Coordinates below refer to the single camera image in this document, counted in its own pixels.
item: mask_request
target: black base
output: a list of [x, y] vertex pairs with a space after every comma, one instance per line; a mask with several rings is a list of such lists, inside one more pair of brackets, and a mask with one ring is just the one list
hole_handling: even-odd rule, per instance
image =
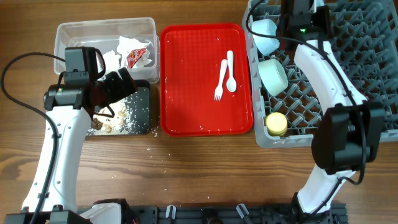
[[[130, 209], [138, 216], [139, 224], [202, 224], [202, 211], [209, 208], [217, 211], [218, 217], [224, 224], [245, 223], [237, 213], [236, 207], [177, 207], [175, 220], [172, 221], [166, 218], [166, 208], [158, 208], [156, 206], [130, 206]], [[250, 213], [250, 220], [253, 224], [297, 224], [297, 222], [292, 223], [289, 221], [289, 208], [290, 204], [275, 204], [263, 207], [248, 207], [248, 210]], [[87, 210], [88, 209], [79, 209], [78, 214]], [[345, 204], [333, 204], [330, 211], [330, 214], [322, 220], [305, 223], [348, 224]], [[73, 217], [67, 218], [68, 221], [65, 223], [77, 223], [77, 219]], [[26, 223], [26, 218], [27, 214], [10, 214], [6, 215], [5, 223], [22, 224]]]
[[[201, 212], [206, 208], [212, 208], [218, 212], [219, 218], [224, 224], [243, 224], [236, 211], [236, 207], [177, 207], [175, 224], [202, 224]], [[275, 204], [264, 207], [248, 207], [249, 217], [253, 224], [296, 224], [289, 221], [290, 204]], [[158, 224], [168, 224], [165, 218], [166, 208], [159, 209]], [[348, 224], [347, 209], [345, 204], [333, 204], [331, 214], [324, 220], [316, 220], [313, 224]]]

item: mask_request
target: gray dish rack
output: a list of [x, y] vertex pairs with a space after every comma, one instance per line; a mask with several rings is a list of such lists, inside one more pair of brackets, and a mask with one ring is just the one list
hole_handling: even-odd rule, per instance
[[[246, 29], [246, 18], [258, 0], [249, 0], [243, 16], [246, 52], [251, 72], [256, 142], [263, 148], [310, 146], [322, 111], [305, 74], [282, 50], [263, 56]], [[386, 120], [381, 142], [398, 141], [398, 17], [393, 0], [338, 0], [331, 9], [330, 39], [335, 57], [353, 85], [369, 100], [384, 103]], [[270, 18], [279, 23], [280, 1], [260, 4], [249, 20]], [[268, 94], [258, 74], [258, 63], [275, 58], [285, 68], [289, 85], [276, 97]], [[281, 112], [288, 118], [282, 137], [270, 136], [264, 118]]]

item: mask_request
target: white cup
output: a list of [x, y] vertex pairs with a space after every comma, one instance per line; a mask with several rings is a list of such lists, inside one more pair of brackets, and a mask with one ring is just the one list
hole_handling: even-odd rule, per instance
[[287, 88], [287, 76], [278, 60], [259, 62], [259, 73], [262, 83], [272, 96], [277, 96]]
[[[253, 22], [251, 30], [264, 35], [276, 35], [276, 25], [274, 21], [270, 19], [262, 19], [260, 21]], [[279, 40], [259, 37], [253, 34], [254, 43], [256, 43], [257, 49], [264, 55], [268, 56], [279, 48]]]

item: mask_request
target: clear plastic container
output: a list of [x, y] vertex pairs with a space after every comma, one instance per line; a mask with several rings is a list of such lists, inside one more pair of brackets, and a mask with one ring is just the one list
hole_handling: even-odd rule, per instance
[[[68, 22], [58, 26], [54, 55], [65, 58], [66, 47], [95, 47], [102, 54], [119, 45], [119, 37], [137, 39], [150, 43], [147, 50], [152, 62], [143, 68], [129, 68], [133, 79], [145, 79], [150, 83], [159, 81], [159, 38], [156, 36], [155, 21], [152, 18], [108, 19], [101, 21]], [[65, 63], [54, 60], [54, 72], [65, 71]]]

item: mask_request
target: plastic cutlery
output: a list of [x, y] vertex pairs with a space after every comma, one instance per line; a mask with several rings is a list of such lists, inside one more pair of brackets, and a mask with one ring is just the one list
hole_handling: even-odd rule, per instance
[[214, 92], [214, 100], [220, 101], [223, 96], [223, 81], [225, 77], [226, 67], [228, 66], [228, 61], [226, 59], [221, 61], [220, 68], [220, 79], [218, 80], [218, 86]]
[[229, 70], [229, 78], [226, 82], [226, 88], [231, 92], [236, 91], [236, 81], [234, 79], [234, 52], [229, 50], [226, 53], [226, 58], [228, 59], [228, 70]]

